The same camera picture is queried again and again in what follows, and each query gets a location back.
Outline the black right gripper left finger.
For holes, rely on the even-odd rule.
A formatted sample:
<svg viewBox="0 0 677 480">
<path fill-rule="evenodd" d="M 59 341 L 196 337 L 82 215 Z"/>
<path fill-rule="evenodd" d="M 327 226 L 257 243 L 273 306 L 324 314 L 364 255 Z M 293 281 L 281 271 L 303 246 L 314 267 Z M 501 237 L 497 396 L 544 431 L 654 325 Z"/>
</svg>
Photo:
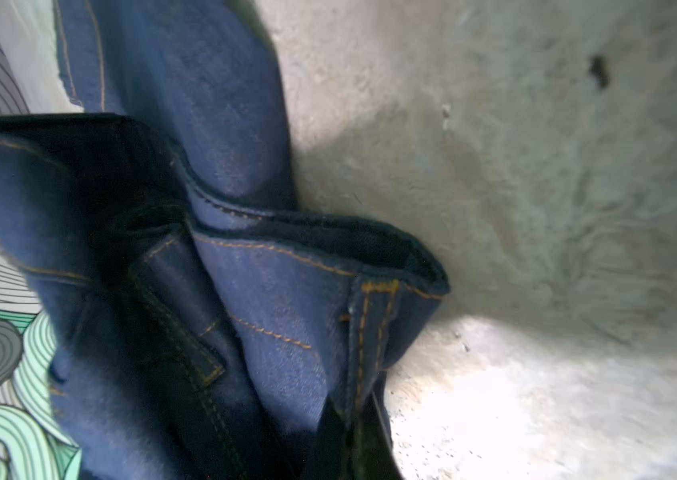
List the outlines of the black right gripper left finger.
<svg viewBox="0 0 677 480">
<path fill-rule="evenodd" d="M 308 454 L 300 479 L 351 479 L 351 440 L 351 432 L 346 428 L 340 413 L 334 408 L 334 402 L 330 397 L 326 398 L 314 445 Z"/>
</svg>

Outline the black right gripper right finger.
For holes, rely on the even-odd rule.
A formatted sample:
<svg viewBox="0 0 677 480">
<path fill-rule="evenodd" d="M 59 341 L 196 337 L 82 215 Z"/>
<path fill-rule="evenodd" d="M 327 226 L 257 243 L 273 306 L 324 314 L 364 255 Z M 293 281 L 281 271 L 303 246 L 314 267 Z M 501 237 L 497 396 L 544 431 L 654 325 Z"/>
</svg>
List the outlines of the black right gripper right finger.
<svg viewBox="0 0 677 480">
<path fill-rule="evenodd" d="M 374 393 L 355 424 L 355 478 L 403 480 L 394 458 L 386 420 Z"/>
</svg>

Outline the dark blue denim trousers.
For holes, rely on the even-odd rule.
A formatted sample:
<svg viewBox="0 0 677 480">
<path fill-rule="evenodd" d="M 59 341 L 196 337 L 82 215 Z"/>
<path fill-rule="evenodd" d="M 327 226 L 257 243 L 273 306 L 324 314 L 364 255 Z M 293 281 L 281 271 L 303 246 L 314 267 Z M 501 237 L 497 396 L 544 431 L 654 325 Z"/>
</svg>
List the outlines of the dark blue denim trousers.
<svg viewBox="0 0 677 480">
<path fill-rule="evenodd" d="M 449 293 L 390 225 L 298 208 L 238 1 L 50 1 L 56 98 L 0 27 L 0 479 L 300 479 Z"/>
</svg>

